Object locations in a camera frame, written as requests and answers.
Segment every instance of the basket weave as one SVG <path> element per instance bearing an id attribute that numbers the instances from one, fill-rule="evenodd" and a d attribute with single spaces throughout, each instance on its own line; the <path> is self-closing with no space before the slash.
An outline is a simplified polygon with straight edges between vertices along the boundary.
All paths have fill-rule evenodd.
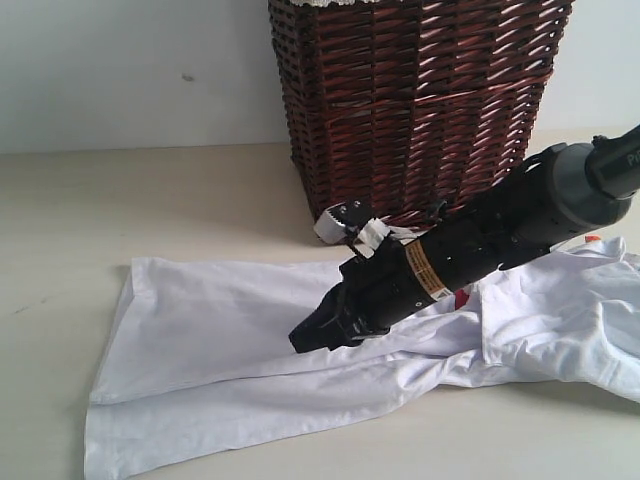
<path id="1" fill-rule="evenodd" d="M 291 137 L 312 213 L 369 200 L 426 224 L 522 161 L 572 0 L 270 0 Z"/>

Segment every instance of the white wall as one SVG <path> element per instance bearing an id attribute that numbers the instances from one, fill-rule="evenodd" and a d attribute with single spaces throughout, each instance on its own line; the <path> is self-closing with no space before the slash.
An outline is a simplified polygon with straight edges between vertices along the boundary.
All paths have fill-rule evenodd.
<path id="1" fill-rule="evenodd" d="M 640 121 L 638 18 L 576 1 L 539 128 Z M 286 138 L 266 0 L 0 3 L 2 152 Z"/>

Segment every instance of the brown wicker basket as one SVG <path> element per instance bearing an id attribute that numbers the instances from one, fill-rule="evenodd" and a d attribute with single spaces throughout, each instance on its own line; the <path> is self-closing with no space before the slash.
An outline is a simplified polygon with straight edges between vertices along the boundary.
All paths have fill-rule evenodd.
<path id="1" fill-rule="evenodd" d="M 394 225 L 522 161 L 572 0 L 270 0 L 292 158 L 314 216 L 368 199 Z"/>

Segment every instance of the yellow warning label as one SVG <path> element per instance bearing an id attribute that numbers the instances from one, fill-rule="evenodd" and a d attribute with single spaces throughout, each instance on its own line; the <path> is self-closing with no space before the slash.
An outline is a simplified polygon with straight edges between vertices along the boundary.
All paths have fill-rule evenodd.
<path id="1" fill-rule="evenodd" d="M 407 261 L 416 278 L 429 295 L 438 300 L 438 296 L 442 296 L 443 293 L 451 294 L 442 280 L 436 275 L 433 267 L 427 260 L 427 256 L 424 254 L 422 244 L 420 240 L 414 240 L 408 244 L 405 248 L 407 252 Z"/>

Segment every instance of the table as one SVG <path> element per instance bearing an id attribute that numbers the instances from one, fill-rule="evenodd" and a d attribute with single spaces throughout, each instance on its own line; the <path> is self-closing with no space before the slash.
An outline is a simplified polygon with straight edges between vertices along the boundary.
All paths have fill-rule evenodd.
<path id="1" fill-rule="evenodd" d="M 622 129 L 612 129 L 620 133 Z M 531 151 L 595 131 L 537 132 Z M 343 259 L 285 145 L 0 157 L 0 478 L 81 479 L 88 394 L 135 256 Z M 640 251 L 640 202 L 604 235 Z M 384 418 L 142 475 L 637 479 L 640 406 L 587 385 L 440 388 Z"/>

